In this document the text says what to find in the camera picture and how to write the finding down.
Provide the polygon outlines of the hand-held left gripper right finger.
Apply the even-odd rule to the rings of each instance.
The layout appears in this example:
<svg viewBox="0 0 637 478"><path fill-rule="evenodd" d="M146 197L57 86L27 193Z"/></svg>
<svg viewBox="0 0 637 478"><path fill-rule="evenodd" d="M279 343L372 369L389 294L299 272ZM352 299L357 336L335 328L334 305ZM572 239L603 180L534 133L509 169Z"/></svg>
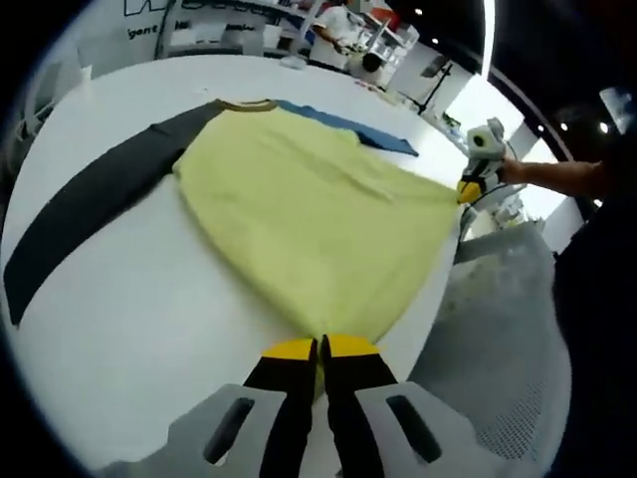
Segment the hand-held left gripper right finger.
<svg viewBox="0 0 637 478"><path fill-rule="evenodd" d="M368 340L321 342L327 419L344 477L484 477L471 423L412 381Z"/></svg>

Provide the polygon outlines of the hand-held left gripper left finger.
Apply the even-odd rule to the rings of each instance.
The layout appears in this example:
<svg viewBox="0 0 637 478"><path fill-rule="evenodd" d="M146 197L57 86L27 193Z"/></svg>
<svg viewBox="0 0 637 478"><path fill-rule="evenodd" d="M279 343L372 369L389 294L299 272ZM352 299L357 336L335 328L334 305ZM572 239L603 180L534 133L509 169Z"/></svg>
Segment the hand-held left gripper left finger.
<svg viewBox="0 0 637 478"><path fill-rule="evenodd" d="M297 477L312 429L318 342L263 352L241 384L225 384L174 420L166 443L105 477Z"/></svg>

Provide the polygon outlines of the person's right hand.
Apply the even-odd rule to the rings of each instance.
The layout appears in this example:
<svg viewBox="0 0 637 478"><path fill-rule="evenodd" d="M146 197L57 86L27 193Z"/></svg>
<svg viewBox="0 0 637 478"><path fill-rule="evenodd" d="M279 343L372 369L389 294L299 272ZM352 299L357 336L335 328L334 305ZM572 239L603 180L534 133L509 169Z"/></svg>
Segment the person's right hand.
<svg viewBox="0 0 637 478"><path fill-rule="evenodd" d="M498 170L498 178L501 183L509 185L525 184L527 182L525 165L505 156Z"/></svg>

